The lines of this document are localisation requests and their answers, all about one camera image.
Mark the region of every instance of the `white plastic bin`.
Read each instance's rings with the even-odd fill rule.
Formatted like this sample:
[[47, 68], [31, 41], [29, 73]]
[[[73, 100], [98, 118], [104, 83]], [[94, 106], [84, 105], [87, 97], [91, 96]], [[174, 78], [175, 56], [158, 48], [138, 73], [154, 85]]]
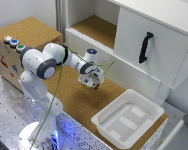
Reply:
[[163, 113], [163, 108], [129, 89], [91, 120], [116, 147], [129, 149]]

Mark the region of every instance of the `robotic arm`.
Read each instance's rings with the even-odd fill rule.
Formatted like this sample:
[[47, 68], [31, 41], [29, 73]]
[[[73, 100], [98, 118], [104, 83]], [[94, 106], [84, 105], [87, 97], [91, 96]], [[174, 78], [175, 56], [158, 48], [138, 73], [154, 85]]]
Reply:
[[[80, 73], [78, 81], [94, 89], [97, 89], [104, 82], [103, 70], [93, 65], [98, 63], [98, 54], [94, 49], [87, 50], [83, 57], [86, 60], [85, 62], [81, 57], [71, 53], [66, 46], [50, 43], [44, 47], [43, 52], [32, 47], [26, 47], [20, 54], [20, 60], [25, 69], [21, 74], [20, 83], [24, 93], [29, 95], [34, 103], [42, 109], [39, 123], [28, 137], [29, 144], [33, 143], [53, 99], [53, 95], [48, 92], [42, 79], [51, 78], [56, 71], [56, 66], [62, 65], [64, 51], [63, 66], [69, 65], [77, 70]], [[51, 111], [33, 145], [35, 150], [60, 149], [61, 142], [57, 137], [56, 116], [62, 111], [63, 104], [55, 98]]]

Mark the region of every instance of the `black handle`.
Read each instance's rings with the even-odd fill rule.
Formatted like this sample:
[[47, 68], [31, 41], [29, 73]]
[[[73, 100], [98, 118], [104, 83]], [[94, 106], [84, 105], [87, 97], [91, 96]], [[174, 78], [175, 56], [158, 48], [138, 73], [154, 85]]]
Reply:
[[147, 32], [147, 36], [144, 38], [143, 45], [142, 45], [142, 48], [141, 48], [141, 53], [140, 53], [140, 56], [139, 56], [139, 63], [140, 64], [147, 60], [147, 57], [145, 57], [145, 53], [146, 53], [146, 50], [147, 50], [148, 40], [150, 38], [152, 38], [153, 36], [154, 35], [152, 33]]

